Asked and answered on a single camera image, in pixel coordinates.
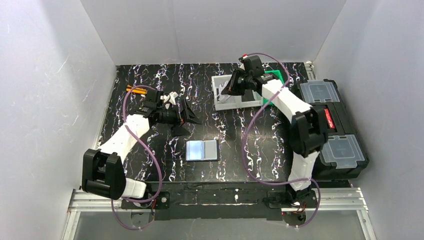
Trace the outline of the black leather card holder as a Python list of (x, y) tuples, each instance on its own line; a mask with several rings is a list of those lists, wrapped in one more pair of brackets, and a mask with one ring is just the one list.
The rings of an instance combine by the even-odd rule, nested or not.
[(214, 140), (189, 140), (186, 143), (187, 162), (213, 162), (220, 159), (219, 141)]

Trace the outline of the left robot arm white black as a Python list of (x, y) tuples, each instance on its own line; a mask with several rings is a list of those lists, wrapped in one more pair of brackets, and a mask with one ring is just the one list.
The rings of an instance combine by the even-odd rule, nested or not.
[[(188, 136), (190, 132), (184, 124), (200, 125), (201, 120), (189, 107), (186, 99), (177, 101), (176, 92), (165, 93), (146, 85), (136, 85), (128, 89), (124, 100), (134, 91), (141, 91), (144, 98), (134, 113), (127, 114), (127, 104), (122, 105), (123, 124), (116, 133), (97, 149), (89, 148), (83, 155), (81, 188), (111, 200), (125, 199), (136, 203), (154, 200), (162, 190), (161, 167), (153, 151), (141, 140), (156, 124), (168, 125), (173, 137)], [(148, 183), (127, 178), (124, 173), (124, 160), (135, 144), (141, 144), (156, 166), (159, 177), (158, 189), (151, 197)]]

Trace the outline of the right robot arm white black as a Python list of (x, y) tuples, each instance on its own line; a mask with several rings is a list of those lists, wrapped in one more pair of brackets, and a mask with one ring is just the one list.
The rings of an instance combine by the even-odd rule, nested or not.
[(228, 96), (243, 96), (254, 91), (272, 103), (289, 120), (289, 145), (293, 151), (290, 174), (286, 185), (295, 191), (307, 189), (312, 180), (315, 161), (328, 141), (325, 110), (317, 109), (298, 98), (273, 73), (266, 73), (261, 53), (244, 54), (239, 58), (240, 67), (233, 71), (220, 93)]

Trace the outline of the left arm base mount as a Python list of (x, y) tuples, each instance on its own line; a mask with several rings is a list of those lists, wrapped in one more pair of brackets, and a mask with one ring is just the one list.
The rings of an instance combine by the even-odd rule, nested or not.
[(158, 197), (149, 202), (134, 202), (127, 199), (121, 201), (121, 208), (130, 211), (132, 229), (142, 230), (150, 226), (158, 210), (167, 210), (170, 207), (170, 193), (162, 191)]

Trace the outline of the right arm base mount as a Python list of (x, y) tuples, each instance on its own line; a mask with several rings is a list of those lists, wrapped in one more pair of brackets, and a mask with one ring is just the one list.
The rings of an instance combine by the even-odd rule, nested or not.
[(321, 194), (311, 188), (300, 191), (271, 190), (262, 201), (270, 209), (280, 209), (286, 225), (299, 229), (316, 216), (321, 204), (320, 197)]

